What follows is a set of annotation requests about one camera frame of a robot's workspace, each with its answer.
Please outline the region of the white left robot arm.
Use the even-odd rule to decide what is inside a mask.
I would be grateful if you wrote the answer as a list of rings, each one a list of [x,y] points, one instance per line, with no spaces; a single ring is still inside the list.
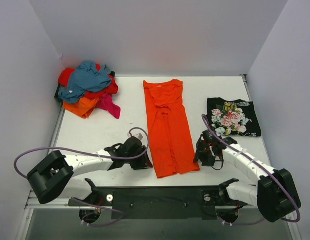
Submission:
[[[26,178],[42,205],[61,197],[77,198],[86,206],[92,206],[98,199],[95,185],[89,179],[78,180],[76,177],[119,169],[125,164],[135,171],[153,167],[146,146],[137,137],[132,136],[125,143],[106,147],[92,155],[63,155],[58,150],[52,151]]]

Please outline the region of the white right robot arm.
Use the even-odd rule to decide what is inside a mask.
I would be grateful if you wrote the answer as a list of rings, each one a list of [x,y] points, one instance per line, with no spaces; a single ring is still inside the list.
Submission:
[[[231,137],[221,139],[203,131],[196,143],[194,162],[204,167],[213,167],[215,162],[229,163],[252,182],[245,184],[232,178],[219,184],[215,200],[219,205],[241,202],[254,206],[271,223],[301,207],[290,172],[256,160]]]

